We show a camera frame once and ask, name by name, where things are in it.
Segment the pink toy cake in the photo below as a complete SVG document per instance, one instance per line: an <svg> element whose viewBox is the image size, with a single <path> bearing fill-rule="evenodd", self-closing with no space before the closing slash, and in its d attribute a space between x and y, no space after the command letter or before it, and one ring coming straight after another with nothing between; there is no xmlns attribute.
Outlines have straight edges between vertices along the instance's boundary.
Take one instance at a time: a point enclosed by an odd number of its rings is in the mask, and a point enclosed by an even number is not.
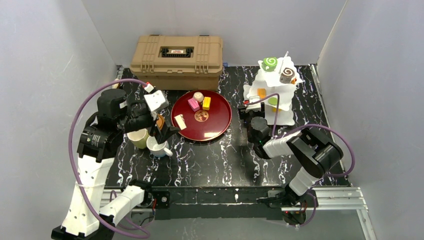
<svg viewBox="0 0 424 240"><path fill-rule="evenodd" d="M200 109L199 102L194 98L190 98L187 103L193 112L196 112Z"/></svg>

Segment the white tiered cake stand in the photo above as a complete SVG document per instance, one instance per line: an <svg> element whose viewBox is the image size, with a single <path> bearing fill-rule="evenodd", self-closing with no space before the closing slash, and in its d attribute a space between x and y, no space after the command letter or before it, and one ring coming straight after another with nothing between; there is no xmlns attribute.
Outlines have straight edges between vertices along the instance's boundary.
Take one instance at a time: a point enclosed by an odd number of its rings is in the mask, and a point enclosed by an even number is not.
<svg viewBox="0 0 424 240"><path fill-rule="evenodd" d="M257 96L258 88L266 89L267 96L272 94L279 94L279 96L272 96L278 98L279 100L279 103L276 106L270 105L268 103L268 99L263 102L265 106L265 119L269 125L273 125L275 114L277 114L276 124L278 126L293 126L295 121L294 113L292 110L292 99L295 95L295 91L298 85L304 81L301 79L301 76L295 67L294 62L287 53L283 57L277 58L278 64L275 70L272 72L267 72L262 69L261 63L263 62L263 59L258 61L259 70L257 71L252 84L243 85L243 98L246 101L249 99L249 97ZM280 74L284 68L291 68L296 71L295 84L284 84L280 82ZM281 111L273 112L272 107L278 108Z"/></svg>

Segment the green toy macaron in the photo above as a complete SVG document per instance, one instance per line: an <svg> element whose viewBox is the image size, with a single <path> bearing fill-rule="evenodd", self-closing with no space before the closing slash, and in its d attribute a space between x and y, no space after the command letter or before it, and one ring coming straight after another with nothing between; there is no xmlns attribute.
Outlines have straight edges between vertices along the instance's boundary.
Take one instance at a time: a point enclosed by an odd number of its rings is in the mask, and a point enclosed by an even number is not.
<svg viewBox="0 0 424 240"><path fill-rule="evenodd" d="M267 102L271 105L271 106L276 106L279 103L279 100L277 97L270 97Z"/></svg>

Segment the brown swirl roll cake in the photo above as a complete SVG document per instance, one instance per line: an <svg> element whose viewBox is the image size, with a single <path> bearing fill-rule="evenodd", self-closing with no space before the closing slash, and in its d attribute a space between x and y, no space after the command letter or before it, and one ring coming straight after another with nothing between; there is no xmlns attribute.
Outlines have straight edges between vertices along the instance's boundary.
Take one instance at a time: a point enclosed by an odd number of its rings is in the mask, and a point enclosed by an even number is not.
<svg viewBox="0 0 424 240"><path fill-rule="evenodd" d="M279 81L282 84L292 84L292 85L294 85L297 81L296 73L297 72L295 70L293 70L292 68L285 67L280 73Z"/></svg>

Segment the white grey mug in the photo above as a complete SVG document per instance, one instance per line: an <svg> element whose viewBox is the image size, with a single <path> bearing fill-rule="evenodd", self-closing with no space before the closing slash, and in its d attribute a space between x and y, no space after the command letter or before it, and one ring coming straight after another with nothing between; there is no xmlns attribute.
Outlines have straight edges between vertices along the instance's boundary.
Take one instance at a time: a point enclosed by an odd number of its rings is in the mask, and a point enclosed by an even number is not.
<svg viewBox="0 0 424 240"><path fill-rule="evenodd" d="M167 141L158 143L154 136L149 136L146 140L146 147L155 157L161 158L164 156L172 157L173 153L170 150L169 143Z"/></svg>

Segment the yellow toy cake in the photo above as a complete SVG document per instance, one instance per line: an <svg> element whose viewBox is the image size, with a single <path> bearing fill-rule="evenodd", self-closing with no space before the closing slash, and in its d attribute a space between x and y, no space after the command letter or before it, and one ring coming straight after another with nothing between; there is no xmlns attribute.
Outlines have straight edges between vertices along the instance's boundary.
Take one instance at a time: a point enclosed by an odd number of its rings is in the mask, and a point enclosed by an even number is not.
<svg viewBox="0 0 424 240"><path fill-rule="evenodd" d="M202 109L209 111L211 106L211 97L205 96L202 101Z"/></svg>

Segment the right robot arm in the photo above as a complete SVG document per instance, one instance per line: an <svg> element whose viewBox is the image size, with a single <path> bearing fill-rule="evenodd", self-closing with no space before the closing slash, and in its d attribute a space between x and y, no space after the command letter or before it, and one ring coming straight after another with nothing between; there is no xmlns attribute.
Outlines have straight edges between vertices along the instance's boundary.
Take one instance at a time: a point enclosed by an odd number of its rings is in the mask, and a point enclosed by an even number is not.
<svg viewBox="0 0 424 240"><path fill-rule="evenodd" d="M247 130L247 140L261 159L294 155L300 170L282 192L258 199L259 203L298 203L307 191L344 156L341 148L317 128L305 127L284 137L272 137L272 129L265 119L265 109L238 109L239 118Z"/></svg>

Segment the tan plastic toolbox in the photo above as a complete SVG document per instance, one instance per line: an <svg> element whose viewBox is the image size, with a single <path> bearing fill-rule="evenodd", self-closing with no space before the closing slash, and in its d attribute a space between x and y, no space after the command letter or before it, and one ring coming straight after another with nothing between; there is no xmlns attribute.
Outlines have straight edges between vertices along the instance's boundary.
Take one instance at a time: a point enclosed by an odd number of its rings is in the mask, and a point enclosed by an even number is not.
<svg viewBox="0 0 424 240"><path fill-rule="evenodd" d="M140 36L129 69L160 90L217 91L223 72L219 36Z"/></svg>

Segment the yellow triangle cake slice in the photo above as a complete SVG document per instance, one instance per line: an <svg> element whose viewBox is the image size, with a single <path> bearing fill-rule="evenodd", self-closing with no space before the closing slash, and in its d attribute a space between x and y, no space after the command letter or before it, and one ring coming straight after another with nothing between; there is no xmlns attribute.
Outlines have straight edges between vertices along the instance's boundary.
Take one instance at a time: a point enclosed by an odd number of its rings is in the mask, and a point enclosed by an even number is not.
<svg viewBox="0 0 424 240"><path fill-rule="evenodd" d="M272 111L273 111L274 113L276 113L276 112L280 112L280 111L281 111L279 108L276 108L276 107L272 107L271 109L272 109Z"/></svg>

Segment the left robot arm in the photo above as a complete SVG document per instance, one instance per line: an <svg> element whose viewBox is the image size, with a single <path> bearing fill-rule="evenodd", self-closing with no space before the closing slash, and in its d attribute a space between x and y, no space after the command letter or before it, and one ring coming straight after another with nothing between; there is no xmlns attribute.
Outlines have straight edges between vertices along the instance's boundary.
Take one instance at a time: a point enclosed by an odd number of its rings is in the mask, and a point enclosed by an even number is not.
<svg viewBox="0 0 424 240"><path fill-rule="evenodd" d="M110 240L117 225L151 194L151 185L132 180L123 192L101 206L106 180L124 135L148 130L157 144L179 131L165 123L157 126L158 113L168 106L161 90L148 87L142 99L128 102L122 89L107 89L97 99L97 111L86 121L72 169L77 176L71 203L62 224L52 230L54 240Z"/></svg>

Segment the green swirl roll cake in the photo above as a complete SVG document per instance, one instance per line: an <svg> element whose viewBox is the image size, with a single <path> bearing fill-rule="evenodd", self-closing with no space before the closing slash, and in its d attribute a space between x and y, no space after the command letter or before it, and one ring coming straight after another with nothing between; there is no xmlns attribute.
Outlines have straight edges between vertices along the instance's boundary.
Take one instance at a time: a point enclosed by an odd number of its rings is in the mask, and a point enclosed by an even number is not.
<svg viewBox="0 0 424 240"><path fill-rule="evenodd" d="M278 65L277 57L266 57L262 60L261 67L266 72L273 72Z"/></svg>

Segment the red round tray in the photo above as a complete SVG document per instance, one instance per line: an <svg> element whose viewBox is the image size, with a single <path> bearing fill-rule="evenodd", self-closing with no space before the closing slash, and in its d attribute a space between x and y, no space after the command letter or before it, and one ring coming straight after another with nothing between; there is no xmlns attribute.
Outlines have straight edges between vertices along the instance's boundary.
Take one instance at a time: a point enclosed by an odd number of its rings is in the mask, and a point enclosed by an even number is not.
<svg viewBox="0 0 424 240"><path fill-rule="evenodd" d="M192 141L210 141L222 135L230 126L232 109L229 102L219 93L211 90L200 90L205 97L211 98L210 108L204 110L202 106L193 111L188 100L193 97L190 91L178 98L171 110L171 122L176 127L175 116L182 115L185 129L179 134Z"/></svg>

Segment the orange toy cake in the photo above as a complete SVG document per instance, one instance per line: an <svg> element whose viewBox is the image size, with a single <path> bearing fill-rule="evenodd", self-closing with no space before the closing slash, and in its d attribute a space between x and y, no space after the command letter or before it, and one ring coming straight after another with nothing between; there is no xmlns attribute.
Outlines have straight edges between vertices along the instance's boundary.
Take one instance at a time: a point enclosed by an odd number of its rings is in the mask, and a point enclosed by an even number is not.
<svg viewBox="0 0 424 240"><path fill-rule="evenodd" d="M260 99L264 99L267 96L267 91L265 88L258 88L257 89L257 95L260 97Z"/></svg>

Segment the yellow green mug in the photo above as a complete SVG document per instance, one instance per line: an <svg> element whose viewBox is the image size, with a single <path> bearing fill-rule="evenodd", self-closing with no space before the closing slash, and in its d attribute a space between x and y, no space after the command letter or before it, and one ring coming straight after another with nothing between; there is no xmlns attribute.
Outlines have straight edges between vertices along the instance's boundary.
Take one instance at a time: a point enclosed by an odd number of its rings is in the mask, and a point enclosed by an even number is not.
<svg viewBox="0 0 424 240"><path fill-rule="evenodd" d="M136 148L145 149L147 147L149 131L146 128L143 128L127 133L127 137Z"/></svg>

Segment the wooden coaster stack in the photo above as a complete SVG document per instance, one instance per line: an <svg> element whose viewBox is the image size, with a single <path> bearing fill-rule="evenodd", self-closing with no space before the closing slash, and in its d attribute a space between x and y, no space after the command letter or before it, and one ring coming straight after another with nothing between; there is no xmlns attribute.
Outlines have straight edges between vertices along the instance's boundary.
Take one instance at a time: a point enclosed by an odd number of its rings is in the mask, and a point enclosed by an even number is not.
<svg viewBox="0 0 424 240"><path fill-rule="evenodd" d="M165 118L161 114L158 114L157 115L157 120L156 120L156 126L157 126L157 128L159 130L161 130L163 128L164 124L165 124Z"/></svg>

